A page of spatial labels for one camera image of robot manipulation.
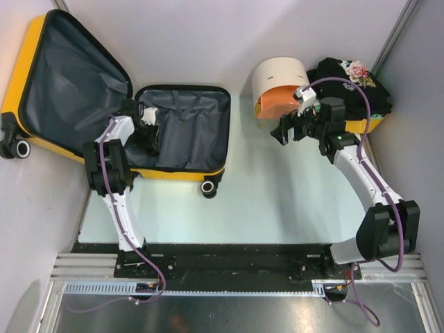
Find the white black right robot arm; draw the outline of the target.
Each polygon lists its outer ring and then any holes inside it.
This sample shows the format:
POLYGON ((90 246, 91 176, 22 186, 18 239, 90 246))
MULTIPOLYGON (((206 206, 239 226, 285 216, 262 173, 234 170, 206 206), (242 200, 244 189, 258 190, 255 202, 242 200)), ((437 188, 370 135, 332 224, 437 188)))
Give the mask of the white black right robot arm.
POLYGON ((394 255, 402 262, 416 250, 418 237, 418 204, 393 191, 366 156, 361 140, 345 127, 345 106, 341 99, 331 98, 301 114, 283 114, 271 131, 281 145, 289 143, 290 130, 296 142, 306 137, 317 140, 320 154, 345 176, 365 210, 356 235, 333 243, 330 255, 321 259, 320 270, 327 278, 337 278, 345 264, 353 262, 382 262, 394 255))

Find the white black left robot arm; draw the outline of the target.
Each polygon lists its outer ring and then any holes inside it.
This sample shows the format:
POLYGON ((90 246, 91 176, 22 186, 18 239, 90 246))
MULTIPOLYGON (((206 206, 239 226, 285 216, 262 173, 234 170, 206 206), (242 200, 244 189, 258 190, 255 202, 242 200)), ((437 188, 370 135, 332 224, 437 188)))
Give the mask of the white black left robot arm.
POLYGON ((107 205, 118 234, 119 249, 124 252, 141 249, 145 245, 130 204, 130 192, 137 174, 130 169, 124 147, 132 138, 145 154, 158 156, 158 113, 156 107, 127 99, 122 102, 119 111, 110 115, 102 134, 83 145, 89 187, 107 205))

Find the white pastel mini drawer cabinet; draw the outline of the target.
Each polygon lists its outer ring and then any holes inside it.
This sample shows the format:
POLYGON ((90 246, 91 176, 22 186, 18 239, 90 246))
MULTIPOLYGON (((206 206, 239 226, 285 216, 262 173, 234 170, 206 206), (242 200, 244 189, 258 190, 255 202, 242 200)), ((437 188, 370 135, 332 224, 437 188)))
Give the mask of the white pastel mini drawer cabinet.
POLYGON ((293 94, 308 84, 305 66, 295 58, 270 58, 258 65, 251 79, 257 126, 272 128, 282 115, 297 110, 299 102, 293 94))

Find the yellow Pikachu suitcase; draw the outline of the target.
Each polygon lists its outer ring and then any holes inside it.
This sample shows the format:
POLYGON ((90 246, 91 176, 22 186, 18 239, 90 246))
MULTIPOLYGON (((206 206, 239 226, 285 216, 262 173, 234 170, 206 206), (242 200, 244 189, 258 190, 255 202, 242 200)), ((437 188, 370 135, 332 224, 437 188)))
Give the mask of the yellow Pikachu suitcase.
POLYGON ((1 156, 25 159, 35 142, 85 165, 83 145, 102 134, 126 99, 158 108, 160 126, 156 157, 127 141, 130 169, 144 178, 197 181, 204 197, 215 197, 228 154, 229 92, 207 85, 135 91, 120 63, 62 10, 27 28, 1 107, 1 156))

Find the yellow plastic basket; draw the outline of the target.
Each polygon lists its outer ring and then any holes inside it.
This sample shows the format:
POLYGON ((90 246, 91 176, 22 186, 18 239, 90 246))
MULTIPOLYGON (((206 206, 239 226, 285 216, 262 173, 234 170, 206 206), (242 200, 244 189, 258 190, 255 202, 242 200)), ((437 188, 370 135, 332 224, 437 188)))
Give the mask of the yellow plastic basket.
MULTIPOLYGON (((384 117, 371 117, 368 127, 368 133, 371 133, 384 119, 384 117)), ((345 130, 354 134, 363 134, 367 126, 367 120, 347 120, 345 130)))

